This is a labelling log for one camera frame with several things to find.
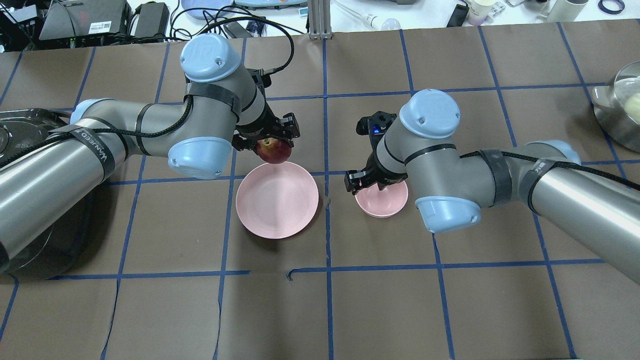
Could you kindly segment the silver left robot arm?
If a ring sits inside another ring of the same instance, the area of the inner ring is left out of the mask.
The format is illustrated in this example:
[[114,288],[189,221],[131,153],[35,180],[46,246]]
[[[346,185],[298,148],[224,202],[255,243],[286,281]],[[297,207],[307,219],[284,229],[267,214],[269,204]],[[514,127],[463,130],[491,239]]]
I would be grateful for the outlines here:
[[269,76],[281,68],[247,69],[222,35],[196,35],[183,46],[182,104],[87,99],[70,123],[1,161],[1,271],[62,214],[105,182],[131,155],[167,158],[169,168],[215,180],[233,150],[256,151],[273,138],[292,148],[300,137],[291,112],[266,102]]

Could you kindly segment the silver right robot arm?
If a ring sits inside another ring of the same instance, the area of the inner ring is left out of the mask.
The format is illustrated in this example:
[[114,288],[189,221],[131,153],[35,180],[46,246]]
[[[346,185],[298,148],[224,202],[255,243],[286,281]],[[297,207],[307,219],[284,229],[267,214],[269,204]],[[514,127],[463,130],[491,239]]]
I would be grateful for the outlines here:
[[510,150],[461,154],[461,121],[446,92],[423,89],[397,114],[378,111],[356,131],[372,146],[366,166],[343,178],[353,195],[409,182],[430,233],[471,227],[482,209],[521,201],[635,283],[640,279],[639,185],[584,166],[564,141],[533,141]]

